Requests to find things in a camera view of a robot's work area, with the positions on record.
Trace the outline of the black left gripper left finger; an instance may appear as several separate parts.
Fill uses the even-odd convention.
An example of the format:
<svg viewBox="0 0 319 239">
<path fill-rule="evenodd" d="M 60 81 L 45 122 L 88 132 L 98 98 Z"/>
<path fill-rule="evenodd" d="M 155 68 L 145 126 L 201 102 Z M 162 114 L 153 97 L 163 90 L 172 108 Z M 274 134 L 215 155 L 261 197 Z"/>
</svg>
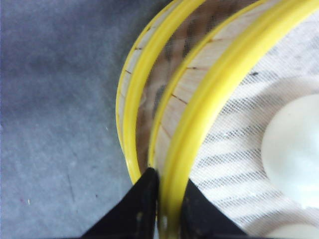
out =
<svg viewBox="0 0 319 239">
<path fill-rule="evenodd" d="M 159 179 L 149 167 L 124 198 L 82 239 L 152 239 L 155 233 Z"/>
</svg>

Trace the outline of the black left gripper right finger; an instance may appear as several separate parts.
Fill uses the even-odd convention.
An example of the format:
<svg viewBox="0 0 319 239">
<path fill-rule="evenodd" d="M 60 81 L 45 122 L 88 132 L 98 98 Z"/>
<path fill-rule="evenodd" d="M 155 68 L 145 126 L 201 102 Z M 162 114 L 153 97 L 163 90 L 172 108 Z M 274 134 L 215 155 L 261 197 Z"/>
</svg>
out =
<svg viewBox="0 0 319 239">
<path fill-rule="evenodd" d="M 249 236 L 219 211 L 189 180 L 180 215 L 182 239 L 247 239 Z"/>
</svg>

